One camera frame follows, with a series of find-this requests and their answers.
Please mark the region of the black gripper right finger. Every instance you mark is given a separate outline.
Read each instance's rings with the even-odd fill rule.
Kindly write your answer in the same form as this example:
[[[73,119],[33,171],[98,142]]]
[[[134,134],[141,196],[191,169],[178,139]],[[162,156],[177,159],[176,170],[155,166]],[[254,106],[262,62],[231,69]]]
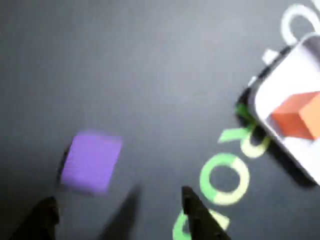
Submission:
[[[181,188],[181,199],[192,240],[231,239],[190,186]]]

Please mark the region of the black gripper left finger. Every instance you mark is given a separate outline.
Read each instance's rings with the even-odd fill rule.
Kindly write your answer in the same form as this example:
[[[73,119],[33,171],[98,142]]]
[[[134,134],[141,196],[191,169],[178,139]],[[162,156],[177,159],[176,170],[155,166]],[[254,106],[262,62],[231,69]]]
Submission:
[[[54,196],[39,201],[25,216],[10,240],[55,240],[60,209]]]

